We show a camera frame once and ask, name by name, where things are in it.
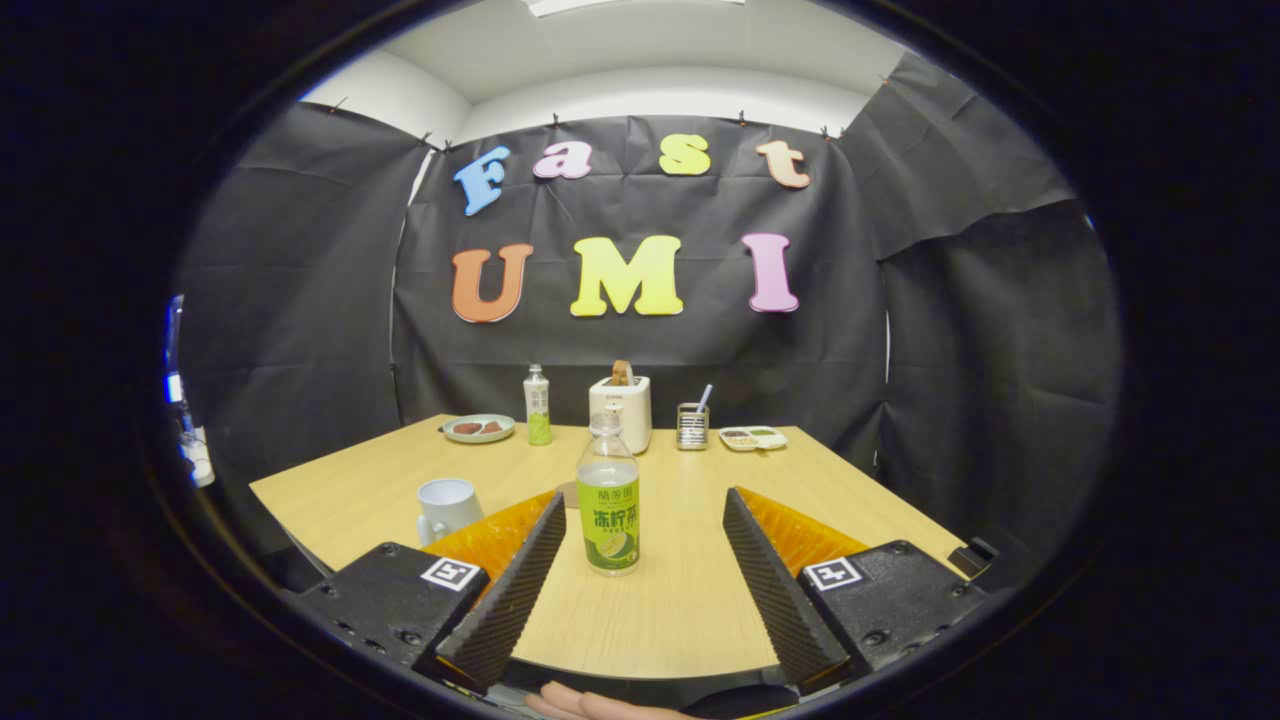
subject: foam letter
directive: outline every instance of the foam letter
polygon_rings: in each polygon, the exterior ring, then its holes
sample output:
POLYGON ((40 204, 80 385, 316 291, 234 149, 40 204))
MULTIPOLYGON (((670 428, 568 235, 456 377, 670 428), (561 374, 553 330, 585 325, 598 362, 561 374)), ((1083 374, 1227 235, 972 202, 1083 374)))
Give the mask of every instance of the foam letter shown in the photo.
POLYGON ((462 183, 462 192, 467 193, 467 217, 475 215, 502 195, 500 190, 489 183, 502 182, 506 173, 499 160, 509 156, 511 150, 499 145, 453 176, 456 182, 462 183))
POLYGON ((626 313, 636 288, 636 313, 641 315, 678 315, 685 304, 676 297, 676 251, 680 240, 669 234, 644 238, 631 263, 626 263, 613 241, 607 237, 589 237, 573 243, 573 251, 582 256, 582 282, 577 300, 568 311, 577 316, 603 315, 607 310, 600 300, 600 286, 609 293, 616 311, 626 313))
POLYGON ((668 135, 658 147, 662 149, 658 165, 668 176, 700 176, 712 167, 710 156, 703 152, 707 138, 700 135, 668 135))
POLYGON ((591 146, 585 142, 557 142, 547 150, 547 155, 534 165, 534 174, 540 178, 580 178, 591 172, 586 161, 591 158, 591 146))
POLYGON ((804 154, 799 150, 791 150, 786 142, 774 140, 758 146, 755 151, 768 160, 769 174, 778 184, 796 188, 809 184, 809 176, 797 173, 795 168, 795 163, 804 160, 804 154))
POLYGON ((800 306, 800 300, 787 287, 787 265, 782 261, 782 249, 791 241, 781 234, 751 233, 742 236, 742 245, 751 249, 755 264, 755 295, 751 310, 756 313, 790 313, 800 306))
POLYGON ((520 305, 520 292, 525 284, 525 258, 534 254, 532 245, 508 245, 498 251, 504 260, 502 295, 498 300, 480 300, 480 272, 488 250, 463 250, 453 256, 453 311, 468 323, 497 323, 511 315, 520 305))

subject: white wall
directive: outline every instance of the white wall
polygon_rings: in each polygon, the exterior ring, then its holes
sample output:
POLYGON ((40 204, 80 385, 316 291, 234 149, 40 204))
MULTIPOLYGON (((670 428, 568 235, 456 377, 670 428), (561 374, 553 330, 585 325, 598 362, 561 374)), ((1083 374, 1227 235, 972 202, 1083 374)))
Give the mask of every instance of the white wall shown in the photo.
POLYGON ((639 68, 548 82, 479 102, 454 143, 539 124, 611 115, 705 115, 840 135, 868 97, 819 82, 735 68, 639 68))
POLYGON ((430 142, 457 138, 471 104, 422 68, 390 53, 374 50, 338 70, 302 100, 337 105, 422 137, 430 142))

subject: plastic bottle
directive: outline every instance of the plastic bottle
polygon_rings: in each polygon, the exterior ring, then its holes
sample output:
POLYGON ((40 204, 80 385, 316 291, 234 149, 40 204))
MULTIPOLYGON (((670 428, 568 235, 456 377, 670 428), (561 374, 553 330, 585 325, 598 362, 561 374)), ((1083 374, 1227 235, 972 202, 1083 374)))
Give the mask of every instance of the plastic bottle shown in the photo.
POLYGON ((616 413, 591 415, 590 429, 577 460, 586 561, 600 575, 626 575, 640 561, 640 468, 622 442, 616 413))
POLYGON ((550 382, 543 377, 543 366, 529 366, 525 378, 525 415, 529 423, 529 445, 552 443, 550 382))

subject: black curtain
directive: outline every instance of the black curtain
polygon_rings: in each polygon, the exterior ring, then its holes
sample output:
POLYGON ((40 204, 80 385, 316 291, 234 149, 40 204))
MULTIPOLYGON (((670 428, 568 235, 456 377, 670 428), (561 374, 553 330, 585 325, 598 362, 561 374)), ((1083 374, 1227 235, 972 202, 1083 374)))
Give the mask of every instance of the black curtain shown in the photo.
POLYGON ((396 242, 426 147, 300 104, 221 183, 180 265, 179 368, 216 487, 260 552, 288 538, 248 483, 399 427, 396 242))
POLYGON ((1097 482, 1123 364, 1106 255, 1036 143, 914 55, 840 142, 888 301, 877 479, 995 544, 982 582, 1007 585, 1097 482))
POLYGON ((872 260, 868 220, 849 163, 835 142, 782 127, 692 117, 617 117, 535 127, 462 145, 433 159, 408 209, 397 258, 394 354, 406 421, 436 413, 503 413, 524 419, 521 380, 530 363, 550 379, 553 423, 588 423, 588 387, 627 359, 652 378, 654 425, 669 428, 678 402, 716 386, 712 423, 799 425, 870 471, 884 389, 884 296, 872 260), (700 135, 712 167, 667 176, 659 143, 700 135), (781 186, 755 149, 783 140, 804 154, 803 190, 781 186), (548 146, 593 147, 590 174, 539 179, 548 146), (502 195, 472 217, 454 173, 497 146, 502 195), (741 237, 778 233, 786 250, 792 313, 755 313, 751 256, 741 237), (579 240, 612 238, 630 260, 654 234, 680 238, 675 316, 575 318, 579 240), (471 324, 451 305, 454 254, 493 256, 480 295, 502 287, 506 245, 534 247, 520 305, 506 319, 471 324))

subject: white ceiling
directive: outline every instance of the white ceiling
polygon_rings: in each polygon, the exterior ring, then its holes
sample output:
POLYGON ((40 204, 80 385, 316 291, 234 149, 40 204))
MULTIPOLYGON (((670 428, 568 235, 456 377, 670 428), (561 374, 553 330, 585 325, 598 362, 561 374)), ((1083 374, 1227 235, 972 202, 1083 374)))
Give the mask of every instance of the white ceiling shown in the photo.
POLYGON ((622 0, 536 18, 481 0, 384 50, 483 102, 561 78, 653 65, 748 68, 872 95, 902 47, 808 0, 622 0))

